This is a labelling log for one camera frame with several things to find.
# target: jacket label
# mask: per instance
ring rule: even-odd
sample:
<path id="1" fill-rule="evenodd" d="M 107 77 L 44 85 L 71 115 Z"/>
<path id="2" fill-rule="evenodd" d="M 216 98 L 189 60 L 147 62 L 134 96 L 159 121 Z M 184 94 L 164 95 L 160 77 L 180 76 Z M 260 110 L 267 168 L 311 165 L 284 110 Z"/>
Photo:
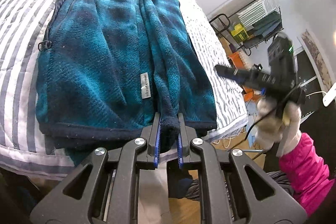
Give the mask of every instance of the jacket label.
<path id="1" fill-rule="evenodd" d="M 151 89 L 149 87 L 148 73 L 140 74 L 141 81 L 141 97 L 142 99 L 149 98 L 151 96 Z"/>

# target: black gripper frame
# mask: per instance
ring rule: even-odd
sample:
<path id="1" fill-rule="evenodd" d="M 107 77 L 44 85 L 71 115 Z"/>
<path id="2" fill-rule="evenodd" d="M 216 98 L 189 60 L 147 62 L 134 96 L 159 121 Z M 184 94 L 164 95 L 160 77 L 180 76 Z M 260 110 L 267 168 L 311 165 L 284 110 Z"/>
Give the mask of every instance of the black gripper frame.
<path id="1" fill-rule="evenodd" d="M 201 224 L 301 224 L 305 221 L 303 208 L 248 156 L 244 153 L 235 156 L 232 151 L 215 149 L 207 142 L 195 145 L 192 142 L 197 138 L 195 129 L 185 126 L 181 113 L 178 117 L 182 167 L 198 170 Z M 156 113 L 153 125 L 142 130 L 144 143 L 131 140 L 122 148 L 93 151 L 36 205 L 31 222 L 137 224 L 139 171 L 154 170 L 157 166 L 159 124 L 160 115 Z"/>

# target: metal rack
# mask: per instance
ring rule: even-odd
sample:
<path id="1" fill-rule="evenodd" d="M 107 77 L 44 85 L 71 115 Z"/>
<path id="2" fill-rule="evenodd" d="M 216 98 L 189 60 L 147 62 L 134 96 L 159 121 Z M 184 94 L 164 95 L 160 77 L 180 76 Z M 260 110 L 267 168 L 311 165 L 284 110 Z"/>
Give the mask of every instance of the metal rack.
<path id="1" fill-rule="evenodd" d="M 231 25 L 231 21 L 230 21 L 230 18 L 232 18 L 234 15 L 236 15 L 237 13 L 239 13 L 240 11 L 244 10 L 246 7 L 250 6 L 251 4 L 255 3 L 256 1 L 258 0 L 253 0 L 251 1 L 250 3 L 246 4 L 245 6 L 243 6 L 242 8 L 240 8 L 239 10 L 237 10 L 236 12 L 234 12 L 233 14 L 227 16 L 226 14 L 219 14 L 217 16 L 215 16 L 214 18 L 212 18 L 209 23 L 210 25 L 212 26 L 212 28 L 215 30 L 215 33 L 216 35 L 218 36 L 218 38 L 221 38 L 221 37 L 225 37 L 223 35 L 223 32 L 224 31 L 227 31 L 230 36 L 232 37 L 232 39 L 234 39 L 233 35 L 231 34 L 231 32 L 228 30 L 230 25 Z M 279 14 L 280 14 L 280 24 L 278 27 L 275 28 L 275 30 L 273 30 L 270 34 L 268 34 L 265 38 L 262 38 L 260 39 L 260 41 L 258 41 L 256 44 L 254 44 L 253 46 L 251 47 L 246 47 L 246 45 L 244 44 L 244 42 L 246 42 L 247 40 L 243 41 L 243 42 L 237 42 L 239 47 L 237 48 L 238 50 L 239 49 L 243 49 L 244 52 L 247 54 L 246 50 L 248 49 L 250 52 L 247 54 L 248 56 L 251 55 L 251 48 L 259 45 L 260 43 L 262 42 L 267 42 L 270 38 L 274 37 L 278 32 L 280 32 L 281 30 L 283 30 L 283 26 L 282 26 L 282 16 L 281 16 L 281 9 L 279 7 Z M 212 23 L 218 19 L 218 21 L 223 25 L 223 28 L 221 30 L 218 30 L 218 28 L 216 28 Z"/>

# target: bed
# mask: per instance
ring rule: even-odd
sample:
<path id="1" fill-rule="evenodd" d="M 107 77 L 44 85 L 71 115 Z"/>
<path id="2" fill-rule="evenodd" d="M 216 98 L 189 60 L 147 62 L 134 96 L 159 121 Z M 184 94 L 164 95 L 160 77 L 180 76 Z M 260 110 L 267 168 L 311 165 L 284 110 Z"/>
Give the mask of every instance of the bed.
<path id="1" fill-rule="evenodd" d="M 43 40 L 56 0 L 0 0 L 0 167 L 22 175 L 61 180 L 74 168 L 64 149 L 55 149 L 40 132 L 35 105 L 38 44 Z M 220 78 L 216 64 L 229 65 L 214 30 L 195 0 L 179 0 L 198 60 L 211 83 L 217 129 L 204 140 L 237 135 L 247 123 L 242 89 Z M 160 162 L 177 157 L 172 147 Z"/>

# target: black wire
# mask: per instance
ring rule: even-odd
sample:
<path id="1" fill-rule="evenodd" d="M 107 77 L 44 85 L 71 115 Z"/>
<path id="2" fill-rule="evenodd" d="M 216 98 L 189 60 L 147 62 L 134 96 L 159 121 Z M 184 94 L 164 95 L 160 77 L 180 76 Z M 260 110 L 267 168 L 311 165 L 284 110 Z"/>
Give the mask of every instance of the black wire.
<path id="1" fill-rule="evenodd" d="M 246 141 L 252 128 L 258 123 L 260 122 L 262 119 L 265 119 L 266 117 L 268 117 L 273 111 L 275 111 L 279 106 L 283 105 L 288 98 L 290 97 L 290 95 L 299 87 L 299 85 L 295 86 L 281 101 L 280 103 L 278 103 L 274 108 L 272 108 L 265 116 L 262 116 L 259 120 L 255 121 L 251 127 L 249 128 L 249 130 L 246 133 L 245 139 L 240 141 L 239 143 L 237 143 L 236 145 L 234 145 L 230 150 L 232 150 L 233 148 L 235 148 L 236 146 L 240 145 L 242 142 Z"/>
<path id="2" fill-rule="evenodd" d="M 263 153 L 265 153 L 265 152 L 267 152 L 268 151 L 268 149 L 263 149 L 261 152 L 259 152 L 258 154 L 256 154 L 253 158 L 252 158 L 252 160 L 255 160 L 256 158 L 258 158 L 260 155 L 262 155 Z"/>

